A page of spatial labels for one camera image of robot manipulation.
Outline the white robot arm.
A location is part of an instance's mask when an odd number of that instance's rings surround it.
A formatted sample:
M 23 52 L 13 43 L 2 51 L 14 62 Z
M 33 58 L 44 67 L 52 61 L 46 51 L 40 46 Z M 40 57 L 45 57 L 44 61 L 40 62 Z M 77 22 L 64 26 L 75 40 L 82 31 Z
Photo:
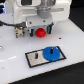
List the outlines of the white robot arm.
M 13 24 L 16 37 L 24 35 L 43 37 L 52 32 L 58 21 L 67 20 L 71 0 L 13 0 Z

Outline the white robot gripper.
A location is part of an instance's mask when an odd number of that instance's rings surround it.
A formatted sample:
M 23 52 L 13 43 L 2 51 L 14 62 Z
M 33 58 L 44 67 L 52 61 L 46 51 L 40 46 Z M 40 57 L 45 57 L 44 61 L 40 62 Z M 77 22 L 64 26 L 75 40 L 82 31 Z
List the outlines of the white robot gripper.
M 27 28 L 31 29 L 30 36 L 33 37 L 34 29 L 42 26 L 48 26 L 53 22 L 53 18 L 49 17 L 47 19 L 40 18 L 38 15 L 29 16 L 27 19 Z M 47 33 L 51 34 L 51 26 L 47 27 Z

